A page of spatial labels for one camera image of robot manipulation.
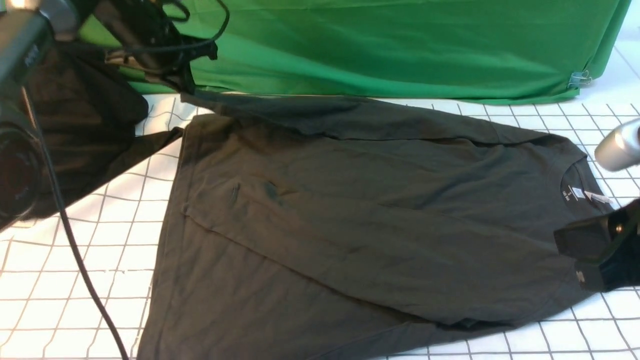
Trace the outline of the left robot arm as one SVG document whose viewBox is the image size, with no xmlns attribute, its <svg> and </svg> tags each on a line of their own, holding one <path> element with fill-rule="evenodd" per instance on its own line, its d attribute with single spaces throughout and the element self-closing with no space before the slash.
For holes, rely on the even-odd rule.
<svg viewBox="0 0 640 360">
<path fill-rule="evenodd" d="M 149 106 L 119 75 L 194 93 L 191 61 L 217 59 L 217 39 L 183 35 L 163 0 L 7 0 L 1 16 L 1 228 L 57 212 L 115 177 Z"/>
</svg>

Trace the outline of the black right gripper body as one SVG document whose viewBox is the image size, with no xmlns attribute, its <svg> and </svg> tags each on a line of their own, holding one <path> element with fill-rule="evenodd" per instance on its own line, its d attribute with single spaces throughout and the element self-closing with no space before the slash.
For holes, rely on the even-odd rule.
<svg viewBox="0 0 640 360">
<path fill-rule="evenodd" d="M 554 231 L 558 253 L 574 260 L 579 285 L 606 293 L 640 285 L 640 200 Z"/>
</svg>

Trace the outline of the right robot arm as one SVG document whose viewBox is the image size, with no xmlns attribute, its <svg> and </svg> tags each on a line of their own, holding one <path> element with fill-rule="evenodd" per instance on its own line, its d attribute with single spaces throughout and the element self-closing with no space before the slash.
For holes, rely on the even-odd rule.
<svg viewBox="0 0 640 360">
<path fill-rule="evenodd" d="M 640 162 L 639 119 L 618 125 L 594 151 L 597 164 L 617 172 Z M 558 253 L 574 259 L 580 286 L 610 292 L 640 284 L 640 203 L 580 219 L 554 232 Z"/>
</svg>

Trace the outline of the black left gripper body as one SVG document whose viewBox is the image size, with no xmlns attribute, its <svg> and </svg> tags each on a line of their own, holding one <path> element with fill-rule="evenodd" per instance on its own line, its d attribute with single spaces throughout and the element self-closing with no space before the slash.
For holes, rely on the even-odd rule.
<svg viewBox="0 0 640 360">
<path fill-rule="evenodd" d="M 100 0 L 94 17 L 121 45 L 106 50 L 105 61 L 142 71 L 153 84 L 193 94 L 195 82 L 190 63 L 201 58 L 216 60 L 221 33 L 208 39 L 181 34 L 175 23 L 187 22 L 190 11 L 180 1 L 170 0 L 183 16 L 169 16 L 163 10 L 165 3 L 165 0 Z"/>
</svg>

